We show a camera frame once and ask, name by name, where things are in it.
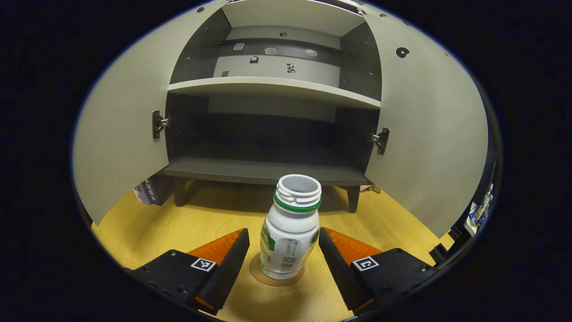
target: white plastic bottle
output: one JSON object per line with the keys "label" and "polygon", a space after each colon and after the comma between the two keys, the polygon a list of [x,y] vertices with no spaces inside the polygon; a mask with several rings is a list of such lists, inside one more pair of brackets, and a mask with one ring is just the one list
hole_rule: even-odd
{"label": "white plastic bottle", "polygon": [[260,257],[264,274],[286,280],[300,272],[318,239],[320,204],[321,185],[316,179],[300,174],[280,178],[274,205],[262,225]]}

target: metal hinge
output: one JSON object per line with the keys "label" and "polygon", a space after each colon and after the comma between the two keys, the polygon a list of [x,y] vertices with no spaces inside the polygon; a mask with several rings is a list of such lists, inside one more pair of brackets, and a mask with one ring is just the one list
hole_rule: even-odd
{"label": "metal hinge", "polygon": [[377,135],[372,133],[370,141],[375,142],[375,144],[378,146],[378,153],[383,155],[386,153],[387,141],[389,140],[389,138],[390,138],[390,129],[383,128],[383,130],[379,132]]}
{"label": "metal hinge", "polygon": [[164,119],[159,111],[153,111],[152,113],[152,128],[153,128],[153,138],[158,139],[161,136],[161,130],[165,127],[169,128],[170,119]]}

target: table surface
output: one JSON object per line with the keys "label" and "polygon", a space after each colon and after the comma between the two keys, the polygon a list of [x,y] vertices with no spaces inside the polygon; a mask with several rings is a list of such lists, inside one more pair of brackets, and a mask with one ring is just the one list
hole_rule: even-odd
{"label": "table surface", "polygon": [[[319,247],[305,266],[305,274],[289,286],[274,287],[255,280],[251,259],[260,253],[260,229],[272,205],[273,186],[192,180],[189,201],[176,207],[173,196],[162,206],[148,206],[131,191],[92,225],[110,255],[135,269],[169,249],[187,252],[237,229],[248,228],[250,245],[243,267],[217,318],[228,321],[340,321],[353,316],[344,305]],[[347,212],[346,192],[324,187],[320,225],[349,235],[381,250],[399,247],[434,265],[429,251],[440,242],[450,248],[446,234],[433,235],[417,218],[382,192],[362,191],[357,212]]]}

